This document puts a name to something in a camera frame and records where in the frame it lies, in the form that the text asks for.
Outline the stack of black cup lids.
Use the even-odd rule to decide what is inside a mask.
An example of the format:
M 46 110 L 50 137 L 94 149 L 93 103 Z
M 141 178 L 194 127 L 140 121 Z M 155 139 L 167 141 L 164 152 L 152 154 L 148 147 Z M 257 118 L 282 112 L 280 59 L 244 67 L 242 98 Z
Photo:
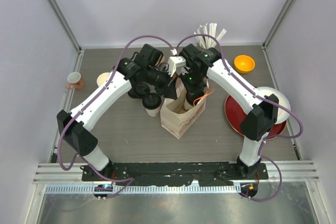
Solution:
M 128 91 L 128 96 L 133 99 L 143 99 L 148 93 L 150 93 L 150 87 L 141 82 Z

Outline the white paper cup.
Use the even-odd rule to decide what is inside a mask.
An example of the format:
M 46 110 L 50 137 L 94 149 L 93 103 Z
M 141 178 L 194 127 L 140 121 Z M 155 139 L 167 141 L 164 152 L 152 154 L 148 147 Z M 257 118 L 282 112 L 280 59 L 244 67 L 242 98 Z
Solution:
M 158 116 L 160 112 L 161 106 L 157 106 L 156 108 L 147 108 L 145 107 L 146 112 L 148 113 L 149 116 L 155 117 Z
M 194 97 L 189 97 L 188 95 L 186 95 L 185 98 L 185 102 L 184 102 L 184 110 L 185 111 L 189 111 L 191 110 L 193 107 L 195 107 L 199 102 L 199 99 L 196 99 Z

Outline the paper bag with orange handles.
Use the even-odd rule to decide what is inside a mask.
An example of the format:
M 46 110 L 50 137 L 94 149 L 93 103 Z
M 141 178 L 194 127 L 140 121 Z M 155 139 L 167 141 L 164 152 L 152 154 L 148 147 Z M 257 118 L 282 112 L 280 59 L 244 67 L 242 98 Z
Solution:
M 195 107 L 189 111 L 185 111 L 184 102 L 187 91 L 181 80 L 177 80 L 176 92 L 176 100 L 164 99 L 160 110 L 160 117 L 162 127 L 177 139 L 180 139 L 205 110 L 207 98 L 202 97 Z

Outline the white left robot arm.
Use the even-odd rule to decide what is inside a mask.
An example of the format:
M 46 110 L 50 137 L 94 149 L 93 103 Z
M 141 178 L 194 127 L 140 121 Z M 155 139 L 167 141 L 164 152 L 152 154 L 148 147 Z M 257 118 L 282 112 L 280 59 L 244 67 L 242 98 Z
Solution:
M 62 110 L 57 114 L 57 150 L 60 151 L 62 143 L 67 142 L 88 163 L 98 180 L 107 181 L 112 174 L 112 161 L 100 149 L 91 130 L 109 107 L 141 82 L 154 86 L 161 97 L 176 99 L 174 76 L 181 65 L 181 57 L 175 49 L 171 49 L 171 53 L 166 71 L 159 70 L 156 65 L 162 52 L 149 44 L 145 44 L 132 59 L 120 55 L 101 86 L 70 112 Z

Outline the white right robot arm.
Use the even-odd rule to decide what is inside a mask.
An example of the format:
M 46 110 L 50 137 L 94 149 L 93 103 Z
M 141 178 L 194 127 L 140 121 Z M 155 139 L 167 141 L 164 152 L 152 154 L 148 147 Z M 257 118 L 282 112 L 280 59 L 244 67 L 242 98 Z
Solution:
M 186 61 L 186 73 L 180 78 L 186 88 L 186 100 L 195 105 L 197 99 L 205 94 L 206 79 L 216 82 L 243 109 L 246 117 L 240 124 L 244 136 L 243 148 L 237 157 L 237 175 L 250 179 L 255 175 L 261 157 L 260 148 L 263 139 L 269 135 L 278 115 L 279 99 L 275 94 L 260 95 L 257 89 L 242 78 L 221 53 L 210 48 L 198 50 L 189 44 L 179 53 Z

